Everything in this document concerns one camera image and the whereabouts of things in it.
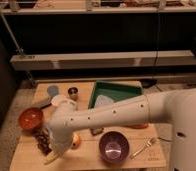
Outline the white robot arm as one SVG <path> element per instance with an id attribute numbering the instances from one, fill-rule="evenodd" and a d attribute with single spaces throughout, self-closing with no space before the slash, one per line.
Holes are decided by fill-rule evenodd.
<path id="1" fill-rule="evenodd" d="M 63 155 L 73 133 L 88 128 L 170 123 L 170 171 L 196 171 L 196 88 L 140 95 L 110 105 L 81 110 L 64 95 L 52 99 L 56 107 L 49 121 L 50 144 Z"/>

